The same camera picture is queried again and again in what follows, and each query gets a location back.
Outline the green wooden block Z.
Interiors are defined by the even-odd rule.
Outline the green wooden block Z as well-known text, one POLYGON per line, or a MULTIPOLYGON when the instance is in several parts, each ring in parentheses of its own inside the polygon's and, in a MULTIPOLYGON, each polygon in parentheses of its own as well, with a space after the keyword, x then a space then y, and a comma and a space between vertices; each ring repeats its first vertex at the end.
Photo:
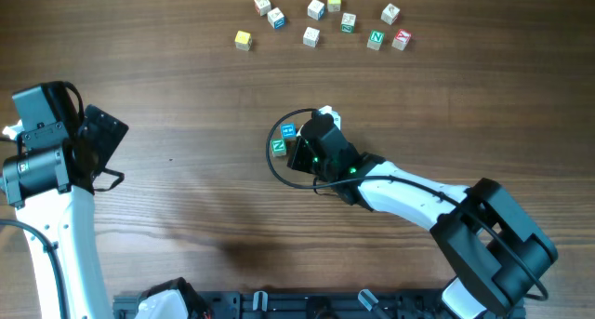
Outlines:
POLYGON ((270 147, 273 157, 285 156, 287 154, 287 145, 284 139, 271 140, 270 147))

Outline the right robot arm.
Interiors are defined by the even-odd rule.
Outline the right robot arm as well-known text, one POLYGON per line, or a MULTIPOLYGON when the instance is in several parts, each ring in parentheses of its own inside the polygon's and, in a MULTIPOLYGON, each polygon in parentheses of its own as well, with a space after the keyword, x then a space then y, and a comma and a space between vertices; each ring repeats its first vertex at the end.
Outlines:
POLYGON ((440 304, 455 318, 505 317, 522 300, 549 294, 540 281, 555 263, 552 241, 498 182, 448 185, 372 153, 358 153, 330 110, 314 110, 298 131, 289 168, 314 175, 346 204, 390 213, 428 231, 454 270, 440 304))

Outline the yellow wooden block top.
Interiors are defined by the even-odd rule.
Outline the yellow wooden block top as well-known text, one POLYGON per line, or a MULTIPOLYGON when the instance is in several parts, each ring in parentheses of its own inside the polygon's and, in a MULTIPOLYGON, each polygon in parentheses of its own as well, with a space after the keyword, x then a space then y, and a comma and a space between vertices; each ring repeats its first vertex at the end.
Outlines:
POLYGON ((327 0, 327 10, 329 12, 339 12, 341 9, 342 0, 327 0))

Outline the dark green block Z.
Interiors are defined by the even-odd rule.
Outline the dark green block Z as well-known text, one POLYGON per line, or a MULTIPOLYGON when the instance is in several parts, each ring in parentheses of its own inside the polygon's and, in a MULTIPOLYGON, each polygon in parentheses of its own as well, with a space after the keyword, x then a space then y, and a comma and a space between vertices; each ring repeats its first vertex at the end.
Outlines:
POLYGON ((344 13, 341 19, 340 30, 343 33, 354 33, 356 15, 351 13, 344 13))

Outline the blue-edged wooden block A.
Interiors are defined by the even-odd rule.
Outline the blue-edged wooden block A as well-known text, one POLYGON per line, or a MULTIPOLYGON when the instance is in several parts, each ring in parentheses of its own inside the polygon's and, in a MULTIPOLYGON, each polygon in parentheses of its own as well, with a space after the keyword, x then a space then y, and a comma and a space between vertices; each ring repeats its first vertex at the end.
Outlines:
POLYGON ((267 13, 268 22, 273 29, 280 29, 285 25, 285 15, 279 7, 267 13))

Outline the yellow wooden block left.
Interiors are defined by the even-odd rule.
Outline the yellow wooden block left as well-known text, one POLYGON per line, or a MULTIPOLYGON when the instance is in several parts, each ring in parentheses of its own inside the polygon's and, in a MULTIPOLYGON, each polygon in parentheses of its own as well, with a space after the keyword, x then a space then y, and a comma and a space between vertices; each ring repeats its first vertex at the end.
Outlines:
POLYGON ((252 46, 251 33, 238 31, 235 36, 234 43, 238 49, 249 51, 252 46))

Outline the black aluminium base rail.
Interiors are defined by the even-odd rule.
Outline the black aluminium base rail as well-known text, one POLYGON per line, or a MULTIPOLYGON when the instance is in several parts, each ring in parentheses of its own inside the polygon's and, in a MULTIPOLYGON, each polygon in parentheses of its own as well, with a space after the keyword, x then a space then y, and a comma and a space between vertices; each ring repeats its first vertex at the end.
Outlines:
MULTIPOLYGON (((449 318, 439 304, 438 289, 408 289, 376 293, 379 308, 390 318, 449 318)), ((270 293, 267 309, 253 308, 253 294, 202 292, 208 318, 374 318, 354 293, 270 293)))

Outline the blue-edged wooden block P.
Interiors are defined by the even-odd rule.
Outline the blue-edged wooden block P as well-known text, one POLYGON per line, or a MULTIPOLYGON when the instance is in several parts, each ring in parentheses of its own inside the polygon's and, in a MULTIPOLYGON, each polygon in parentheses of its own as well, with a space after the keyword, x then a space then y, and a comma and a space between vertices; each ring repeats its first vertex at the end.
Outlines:
POLYGON ((320 0, 311 0, 307 7, 307 15, 314 20, 320 20, 324 12, 325 4, 320 0))

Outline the yellow wooden block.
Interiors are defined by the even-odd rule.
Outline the yellow wooden block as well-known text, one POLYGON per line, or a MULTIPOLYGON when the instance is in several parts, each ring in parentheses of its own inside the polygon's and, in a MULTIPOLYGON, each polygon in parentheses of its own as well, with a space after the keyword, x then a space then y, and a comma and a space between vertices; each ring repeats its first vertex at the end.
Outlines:
POLYGON ((329 12, 339 12, 341 9, 342 0, 327 0, 327 10, 329 12))
POLYGON ((235 36, 234 43, 238 49, 249 51, 252 46, 251 33, 238 31, 235 36))

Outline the red wooden letter block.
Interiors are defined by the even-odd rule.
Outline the red wooden letter block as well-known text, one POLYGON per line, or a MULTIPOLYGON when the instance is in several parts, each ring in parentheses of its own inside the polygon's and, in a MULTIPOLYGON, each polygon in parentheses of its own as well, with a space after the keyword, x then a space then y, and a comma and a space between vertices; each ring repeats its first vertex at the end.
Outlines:
POLYGON ((405 29, 400 29, 399 32, 397 32, 394 36, 391 46, 398 50, 404 51, 411 38, 412 34, 410 32, 406 31, 405 29))

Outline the blue wooden letter block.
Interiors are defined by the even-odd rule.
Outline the blue wooden letter block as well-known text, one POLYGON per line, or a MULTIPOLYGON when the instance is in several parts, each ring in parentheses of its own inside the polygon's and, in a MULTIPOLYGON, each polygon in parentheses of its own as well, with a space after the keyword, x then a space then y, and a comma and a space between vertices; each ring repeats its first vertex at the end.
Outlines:
POLYGON ((297 130, 294 123, 281 124, 279 128, 284 140, 295 140, 297 138, 297 130))

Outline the green wooden block N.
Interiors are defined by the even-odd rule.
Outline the green wooden block N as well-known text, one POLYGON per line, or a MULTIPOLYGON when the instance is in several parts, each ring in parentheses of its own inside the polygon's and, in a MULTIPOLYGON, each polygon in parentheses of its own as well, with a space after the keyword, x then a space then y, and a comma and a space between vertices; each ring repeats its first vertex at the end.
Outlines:
POLYGON ((383 41, 384 41, 385 34, 383 32, 372 30, 369 34, 367 47, 379 51, 383 41))

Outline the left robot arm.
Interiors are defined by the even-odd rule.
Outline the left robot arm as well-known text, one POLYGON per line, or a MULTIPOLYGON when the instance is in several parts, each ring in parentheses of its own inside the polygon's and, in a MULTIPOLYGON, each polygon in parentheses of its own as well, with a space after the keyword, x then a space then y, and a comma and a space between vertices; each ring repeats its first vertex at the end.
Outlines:
POLYGON ((85 105, 67 81, 13 94, 20 120, 1 139, 17 153, 1 169, 1 191, 16 212, 2 219, 28 234, 37 295, 45 318, 206 318, 205 301, 183 278, 138 296, 109 299, 94 228, 94 181, 124 174, 107 167, 128 127, 85 105))

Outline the teal-edged wooden block V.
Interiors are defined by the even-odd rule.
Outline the teal-edged wooden block V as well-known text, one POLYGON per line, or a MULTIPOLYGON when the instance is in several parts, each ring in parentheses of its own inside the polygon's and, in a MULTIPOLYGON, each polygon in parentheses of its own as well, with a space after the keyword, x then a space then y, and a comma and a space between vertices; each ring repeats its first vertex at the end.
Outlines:
POLYGON ((303 127, 304 127, 304 126, 301 126, 301 127, 299 128, 299 130, 297 131, 297 134, 296 134, 296 137, 297 137, 297 138, 301 137, 301 130, 302 130, 302 128, 303 128, 303 127))

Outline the plain wooden block bird picture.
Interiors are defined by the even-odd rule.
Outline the plain wooden block bird picture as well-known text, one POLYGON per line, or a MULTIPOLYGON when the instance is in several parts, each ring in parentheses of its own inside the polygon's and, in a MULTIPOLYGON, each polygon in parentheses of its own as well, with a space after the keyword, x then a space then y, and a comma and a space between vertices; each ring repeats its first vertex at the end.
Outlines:
POLYGON ((386 22, 388 25, 392 25, 399 17, 400 9, 392 3, 387 6, 381 12, 381 20, 386 22))

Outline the red-edged wooden block top left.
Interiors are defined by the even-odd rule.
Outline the red-edged wooden block top left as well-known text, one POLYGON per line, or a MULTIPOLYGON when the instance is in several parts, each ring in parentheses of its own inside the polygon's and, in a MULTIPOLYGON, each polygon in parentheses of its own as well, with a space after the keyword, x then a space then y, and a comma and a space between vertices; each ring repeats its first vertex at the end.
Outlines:
POLYGON ((270 0, 254 0, 255 10, 260 17, 266 16, 272 10, 270 0))

